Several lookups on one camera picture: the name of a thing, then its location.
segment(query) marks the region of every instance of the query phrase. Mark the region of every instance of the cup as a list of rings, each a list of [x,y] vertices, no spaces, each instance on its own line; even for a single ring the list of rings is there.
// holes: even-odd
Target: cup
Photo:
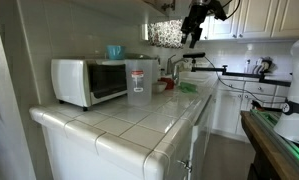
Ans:
[[[125,58],[125,47],[124,46],[107,46],[107,53],[110,60],[121,60]]]

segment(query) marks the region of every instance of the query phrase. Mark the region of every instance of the plastic container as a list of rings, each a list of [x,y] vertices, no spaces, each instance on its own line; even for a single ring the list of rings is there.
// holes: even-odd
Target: plastic container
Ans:
[[[125,47],[124,46],[107,46],[107,53],[110,60],[121,60],[125,58]]]
[[[126,59],[128,104],[144,106],[150,103],[152,93],[153,59]]]

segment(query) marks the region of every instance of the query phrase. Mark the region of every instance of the white appliance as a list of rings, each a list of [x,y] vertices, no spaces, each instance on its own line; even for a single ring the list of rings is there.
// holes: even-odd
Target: white appliance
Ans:
[[[293,56],[293,77],[288,93],[288,100],[283,106],[274,131],[280,136],[299,143],[299,41],[291,48]]]
[[[60,103],[88,107],[126,94],[125,65],[102,65],[96,60],[52,59],[51,78]]]

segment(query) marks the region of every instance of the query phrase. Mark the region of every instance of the clear plastic container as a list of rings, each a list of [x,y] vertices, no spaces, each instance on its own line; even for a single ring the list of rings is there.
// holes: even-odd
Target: clear plastic container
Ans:
[[[128,104],[144,106],[151,101],[152,59],[126,59]]]

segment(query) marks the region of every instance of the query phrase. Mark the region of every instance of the drawer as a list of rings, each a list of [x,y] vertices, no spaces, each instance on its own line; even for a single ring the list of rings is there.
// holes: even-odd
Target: drawer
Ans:
[[[257,82],[246,82],[245,90],[251,93],[274,95],[276,91],[276,85]]]
[[[286,86],[277,86],[275,96],[287,97],[288,96],[288,92],[289,92],[289,87],[286,87]]]
[[[230,90],[230,91],[242,91],[243,86],[245,84],[244,81],[233,81],[233,80],[222,80],[228,86],[222,84],[221,82],[218,83],[218,90]]]

